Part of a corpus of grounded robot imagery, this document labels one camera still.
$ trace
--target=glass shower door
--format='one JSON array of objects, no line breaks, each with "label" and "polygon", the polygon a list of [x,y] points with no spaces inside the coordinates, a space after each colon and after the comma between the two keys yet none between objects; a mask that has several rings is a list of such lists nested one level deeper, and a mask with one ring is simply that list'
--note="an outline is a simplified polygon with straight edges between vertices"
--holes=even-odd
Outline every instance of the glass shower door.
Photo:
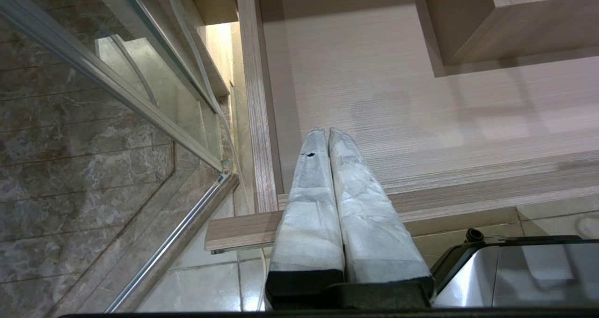
[{"label": "glass shower door", "polygon": [[219,108],[169,4],[68,0],[75,6],[64,7],[64,1],[1,0],[0,6],[30,38],[222,170]]}]

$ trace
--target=floor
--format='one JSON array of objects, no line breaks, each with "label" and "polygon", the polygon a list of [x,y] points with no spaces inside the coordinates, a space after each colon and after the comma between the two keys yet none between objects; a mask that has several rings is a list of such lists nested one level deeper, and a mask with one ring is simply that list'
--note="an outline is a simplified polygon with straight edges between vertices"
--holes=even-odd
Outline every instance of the floor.
[{"label": "floor", "polygon": [[[227,199],[214,218],[232,215],[233,203]],[[464,242],[468,228],[477,228],[486,236],[599,238],[599,196],[408,222],[406,227],[426,263],[432,266],[448,248]],[[138,311],[256,310],[263,281],[259,251],[210,255],[204,251],[204,237],[205,227]],[[265,250],[269,256],[270,249]]]},{"label": "floor", "polygon": [[261,0],[284,193],[315,127],[377,179],[599,149],[599,57],[453,68],[418,0]]}]

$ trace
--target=glass panel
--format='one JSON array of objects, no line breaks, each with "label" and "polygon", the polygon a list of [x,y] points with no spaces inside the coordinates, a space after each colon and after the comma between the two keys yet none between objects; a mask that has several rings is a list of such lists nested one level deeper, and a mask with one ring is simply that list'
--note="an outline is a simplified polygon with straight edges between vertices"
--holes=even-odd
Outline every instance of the glass panel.
[{"label": "glass panel", "polygon": [[32,1],[135,87],[137,98],[156,105],[221,159],[218,116],[200,92],[205,85],[169,18],[168,2],[156,2],[150,17],[160,20],[156,22],[168,39],[165,43],[151,21],[142,18],[144,13],[136,10],[135,0]]}]

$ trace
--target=white floor tile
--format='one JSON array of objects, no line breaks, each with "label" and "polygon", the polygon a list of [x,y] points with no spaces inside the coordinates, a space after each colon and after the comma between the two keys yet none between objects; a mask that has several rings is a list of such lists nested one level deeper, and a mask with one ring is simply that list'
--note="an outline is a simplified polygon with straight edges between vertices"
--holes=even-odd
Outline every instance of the white floor tile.
[{"label": "white floor tile", "polygon": [[[217,209],[212,218],[225,218],[231,216],[233,216],[233,197],[229,196],[223,202],[223,205]],[[182,254],[177,258],[177,260],[175,260],[170,268],[171,270],[185,267],[237,262],[237,254],[235,254],[235,252],[225,252],[223,254],[212,255],[209,251],[204,250],[204,241],[206,239],[207,228],[208,222],[203,225],[197,235],[190,241],[185,250],[183,250]]]},{"label": "white floor tile", "polygon": [[[267,270],[270,259],[267,259]],[[262,260],[248,260],[239,263],[241,275],[241,305],[243,311],[256,311],[263,285]]]},{"label": "white floor tile", "polygon": [[599,211],[599,195],[518,207],[520,219],[522,220],[536,220],[537,218],[571,215],[588,211]]},{"label": "white floor tile", "polygon": [[169,271],[138,312],[240,311],[237,263]]},{"label": "white floor tile", "polygon": [[597,239],[599,211],[522,221],[522,229],[527,236],[578,235],[584,239]]}]

